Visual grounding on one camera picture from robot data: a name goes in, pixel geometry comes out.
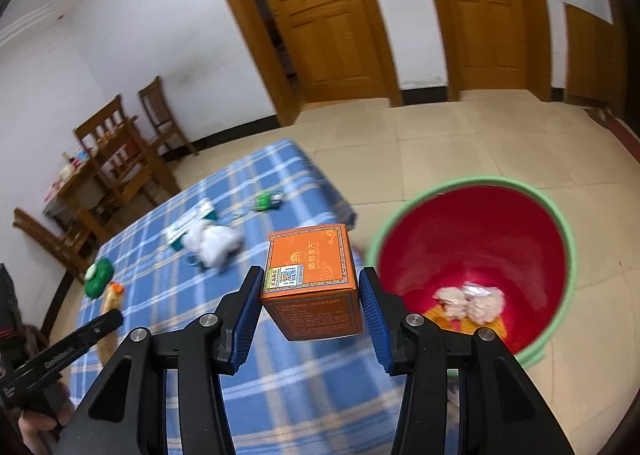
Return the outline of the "person's left hand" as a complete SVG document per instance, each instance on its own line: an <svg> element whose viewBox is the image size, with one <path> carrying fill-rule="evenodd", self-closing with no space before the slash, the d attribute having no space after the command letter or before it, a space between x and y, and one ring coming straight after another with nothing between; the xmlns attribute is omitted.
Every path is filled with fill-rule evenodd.
<svg viewBox="0 0 640 455"><path fill-rule="evenodd" d="M70 401L70 390L65 383L58 383L65 401L58 409L58 418L53 419L47 415L33 411L21 411L18 419L18 429L20 429L24 444L36 455L47 455L52 453L56 442L51 440L49 432L57 425L65 427L75 412L75 406Z"/></svg>

